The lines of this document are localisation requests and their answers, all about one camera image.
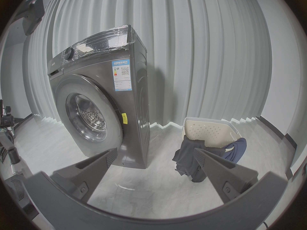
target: cable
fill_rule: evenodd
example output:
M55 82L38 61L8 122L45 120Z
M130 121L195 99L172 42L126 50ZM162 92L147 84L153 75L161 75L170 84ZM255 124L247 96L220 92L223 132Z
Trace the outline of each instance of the cable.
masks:
M263 224L264 224L267 228L269 228L265 221L263 222Z

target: washing machine door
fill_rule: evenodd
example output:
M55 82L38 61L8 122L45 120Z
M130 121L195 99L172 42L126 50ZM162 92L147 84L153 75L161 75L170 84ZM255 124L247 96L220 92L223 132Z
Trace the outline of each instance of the washing machine door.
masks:
M56 88L56 107L68 132L87 157L120 148L122 127L109 100L87 77L67 74Z

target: white curtain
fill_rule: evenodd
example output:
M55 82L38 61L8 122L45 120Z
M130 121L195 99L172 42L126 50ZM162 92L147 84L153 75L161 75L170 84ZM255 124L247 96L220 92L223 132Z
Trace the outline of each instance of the white curtain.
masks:
M150 122L259 115L271 46L256 0L52 0L24 47L33 113L59 119L47 62L94 33L131 24L147 48Z

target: washing machine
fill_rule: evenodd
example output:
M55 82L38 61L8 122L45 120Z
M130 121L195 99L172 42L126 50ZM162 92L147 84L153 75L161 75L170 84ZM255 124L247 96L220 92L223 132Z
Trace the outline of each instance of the washing machine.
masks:
M125 25L77 42L48 62L59 116L85 156L117 148L114 165L146 168L146 54L135 30Z

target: white laundry basket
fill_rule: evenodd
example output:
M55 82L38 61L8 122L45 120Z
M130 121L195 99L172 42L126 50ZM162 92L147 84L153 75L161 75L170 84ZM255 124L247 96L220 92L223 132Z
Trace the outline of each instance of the white laundry basket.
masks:
M215 148L222 148L242 137L228 121L197 117L185 118L182 125L182 140L184 135L190 140L204 140L206 147Z

